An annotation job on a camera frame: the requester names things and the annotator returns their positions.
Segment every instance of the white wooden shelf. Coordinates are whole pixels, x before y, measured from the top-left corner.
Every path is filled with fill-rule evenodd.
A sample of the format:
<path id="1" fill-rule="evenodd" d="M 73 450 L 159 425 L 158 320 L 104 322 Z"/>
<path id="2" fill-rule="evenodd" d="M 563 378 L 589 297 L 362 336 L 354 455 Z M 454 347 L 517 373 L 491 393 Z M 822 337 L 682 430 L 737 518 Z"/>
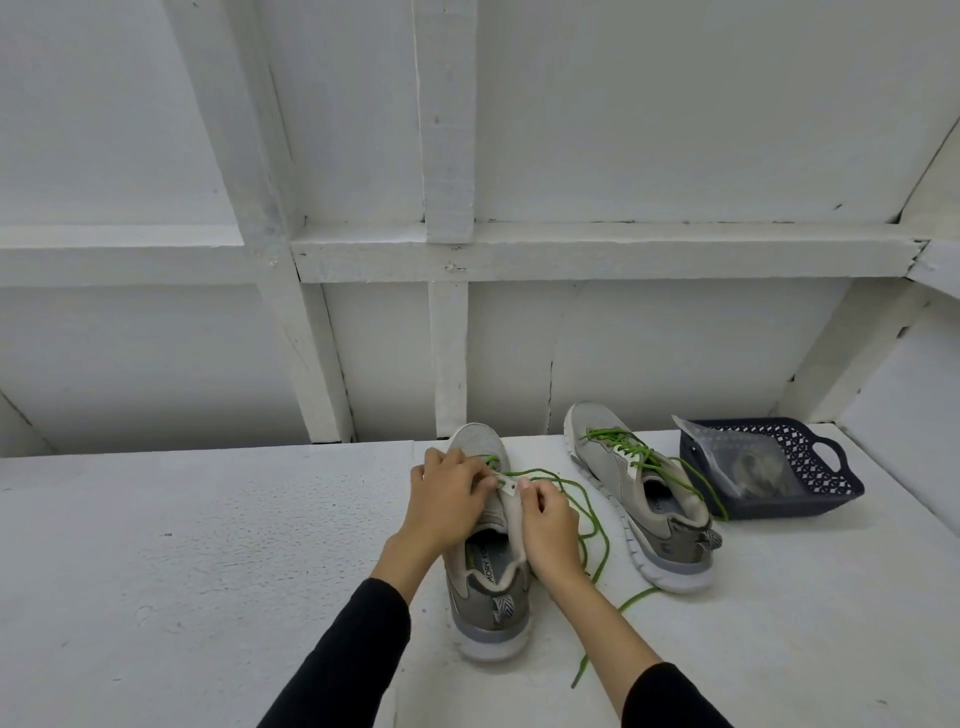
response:
<path id="1" fill-rule="evenodd" d="M 956 724 L 960 545 L 833 425 L 867 495 L 821 518 L 720 524 L 717 585 L 628 618 L 734 725 Z M 675 431 L 642 433 L 672 454 Z M 251 724 L 400 524 L 430 443 L 0 460 L 5 725 Z M 508 438 L 512 466 L 580 479 L 563 438 Z M 600 587 L 640 591 L 608 502 Z M 591 548 L 591 563 L 599 554 Z M 463 661 L 436 566 L 411 610 L 398 726 L 616 724 L 539 585 L 508 665 Z"/>

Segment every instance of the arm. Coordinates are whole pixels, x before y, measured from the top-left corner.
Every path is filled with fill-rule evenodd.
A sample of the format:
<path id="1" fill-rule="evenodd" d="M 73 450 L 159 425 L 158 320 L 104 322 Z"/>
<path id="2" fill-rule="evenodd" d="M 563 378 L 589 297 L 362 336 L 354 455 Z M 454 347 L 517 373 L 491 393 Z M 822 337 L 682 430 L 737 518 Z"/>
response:
<path id="1" fill-rule="evenodd" d="M 410 602 L 431 565 L 463 541 L 496 477 L 480 458 L 435 449 L 410 473 L 410 503 L 371 578 L 353 593 L 260 728 L 371 726 L 410 641 Z"/>
<path id="2" fill-rule="evenodd" d="M 537 577 L 583 643 L 622 725 L 729 726 L 594 587 L 580 566 L 580 517 L 553 483 L 519 483 L 523 542 Z"/>

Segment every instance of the green shoelace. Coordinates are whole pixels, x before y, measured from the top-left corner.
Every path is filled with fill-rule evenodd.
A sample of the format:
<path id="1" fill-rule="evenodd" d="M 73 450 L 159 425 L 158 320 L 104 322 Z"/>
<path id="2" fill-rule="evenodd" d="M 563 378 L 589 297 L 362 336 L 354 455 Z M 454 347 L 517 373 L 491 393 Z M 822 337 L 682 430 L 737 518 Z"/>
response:
<path id="1" fill-rule="evenodd" d="M 491 466 L 494 461 L 495 462 L 500 461 L 500 458 L 498 458 L 496 455 L 487 455 L 484 459 L 486 460 L 487 465 L 489 466 Z M 600 519 L 597 518 L 596 511 L 593 510 L 593 504 L 590 502 L 590 496 L 587 492 L 587 489 L 583 485 L 578 483 L 576 480 L 568 480 L 566 478 L 562 478 L 556 473 L 553 473 L 548 470 L 544 470 L 543 468 L 531 468 L 530 470 L 527 470 L 527 471 L 519 471 L 515 473 L 508 473 L 504 471 L 503 474 L 512 478 L 523 477 L 524 475 L 531 475 L 535 480 L 550 480 L 557 486 L 557 488 L 560 489 L 560 492 L 566 496 L 567 500 L 570 501 L 570 505 L 572 505 L 577 511 L 579 511 L 581 515 L 587 517 L 587 520 L 590 521 L 590 532 L 582 533 L 577 536 L 577 541 L 580 546 L 580 566 L 584 570 L 584 572 L 587 574 L 587 576 L 590 577 L 590 583 L 596 585 L 597 581 L 600 580 L 600 574 L 603 573 L 603 569 L 607 565 L 608 559 L 610 559 L 610 537 L 607 536 L 607 531 L 604 530 L 603 523 L 600 522 Z M 584 502 L 586 503 L 586 505 L 581 503 L 579 500 L 577 500 L 577 498 L 575 498 L 571 493 L 569 493 L 566 489 L 567 486 L 576 488 L 580 492 L 580 495 L 584 497 Z M 593 572 L 593 574 L 591 574 L 587 568 L 587 565 L 588 565 L 587 541 L 596 537 L 597 535 L 599 535 L 603 539 L 603 557 L 600 559 L 600 564 L 597 565 L 596 570 Z M 616 611 L 622 614 L 626 609 L 628 609 L 632 605 L 639 602 L 645 596 L 651 595 L 654 592 L 659 592 L 659 591 L 661 591 L 660 587 L 651 587 L 649 589 L 645 589 L 639 594 L 633 595 L 629 599 L 627 599 L 625 602 L 623 602 L 623 604 L 617 607 Z M 577 683 L 579 683 L 580 678 L 584 676 L 584 673 L 587 671 L 587 667 L 589 664 L 590 664 L 590 658 L 585 654 L 580 661 L 580 667 L 577 670 L 577 674 L 573 678 L 573 682 L 570 683 L 570 688 L 573 689 L 577 687 Z"/>
<path id="2" fill-rule="evenodd" d="M 625 455 L 636 458 L 636 460 L 630 465 L 634 468 L 637 468 L 640 473 L 645 470 L 653 471 L 662 477 L 664 481 L 676 483 L 681 488 L 684 488 L 685 490 L 688 490 L 690 493 L 694 494 L 700 500 L 704 499 L 704 494 L 702 494 L 688 482 L 685 482 L 685 480 L 681 480 L 672 474 L 663 465 L 663 462 L 660 460 L 660 457 L 657 455 L 654 449 L 629 430 L 622 429 L 621 427 L 589 429 L 587 430 L 587 434 L 580 439 L 590 440 L 594 443 L 606 445 L 610 449 L 619 449 Z M 713 486 L 709 484 L 709 481 L 703 477 L 700 471 L 686 462 L 682 457 L 670 457 L 667 459 L 672 460 L 675 463 L 679 463 L 686 468 L 688 473 L 693 473 L 700 478 L 703 484 L 707 487 L 707 491 L 710 493 L 710 496 L 713 498 L 713 502 L 717 504 L 717 509 L 720 511 L 720 516 L 718 517 L 720 521 L 730 520 L 730 516 L 727 514 L 727 509 L 720 501 L 720 498 L 717 497 L 716 491 L 713 490 Z"/>

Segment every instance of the white midsole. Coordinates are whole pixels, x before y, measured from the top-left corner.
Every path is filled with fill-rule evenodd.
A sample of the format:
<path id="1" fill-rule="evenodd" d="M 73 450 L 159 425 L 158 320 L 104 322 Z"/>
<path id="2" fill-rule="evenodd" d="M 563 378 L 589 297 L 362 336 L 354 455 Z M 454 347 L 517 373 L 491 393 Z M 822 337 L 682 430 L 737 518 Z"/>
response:
<path id="1" fill-rule="evenodd" d="M 479 643 L 467 637 L 452 622 L 450 629 L 453 632 L 453 641 L 464 657 L 477 663 L 498 663 L 515 657 L 530 642 L 532 623 L 533 621 L 528 619 L 520 634 L 503 643 Z"/>
<path id="2" fill-rule="evenodd" d="M 643 553 L 643 547 L 640 545 L 637 537 L 643 539 L 644 545 L 647 546 L 647 548 L 653 549 L 650 547 L 650 543 L 643 537 L 643 534 L 635 533 L 631 527 L 630 516 L 627 515 L 620 501 L 617 500 L 610 491 L 604 488 L 603 483 L 594 477 L 593 473 L 587 470 L 586 464 L 583 466 L 580 465 L 580 458 L 577 456 L 576 449 L 576 435 L 573 433 L 572 414 L 573 407 L 570 407 L 564 417 L 564 439 L 566 440 L 566 448 L 570 453 L 571 460 L 577 467 L 577 470 L 584 475 L 590 484 L 610 501 L 613 510 L 616 511 L 616 515 L 620 519 L 620 524 L 623 526 L 623 533 L 627 539 L 627 548 L 630 551 L 630 560 L 634 562 L 634 566 L 636 570 L 640 572 L 640 575 L 655 587 L 660 587 L 665 592 L 673 592 L 674 594 L 692 594 L 694 592 L 701 592 L 712 586 L 713 566 L 700 573 L 683 574 L 668 571 L 654 564 L 647 558 L 646 554 Z"/>

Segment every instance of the plastic bag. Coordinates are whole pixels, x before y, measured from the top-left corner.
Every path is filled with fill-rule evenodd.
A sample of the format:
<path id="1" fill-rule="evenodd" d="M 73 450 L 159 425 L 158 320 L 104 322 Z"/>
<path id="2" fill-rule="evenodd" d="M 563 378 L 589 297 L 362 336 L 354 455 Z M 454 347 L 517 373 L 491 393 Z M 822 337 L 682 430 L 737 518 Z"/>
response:
<path id="1" fill-rule="evenodd" d="M 679 417 L 674 423 L 707 459 L 708 480 L 727 496 L 770 498 L 806 495 L 777 441 L 753 432 L 713 429 Z"/>

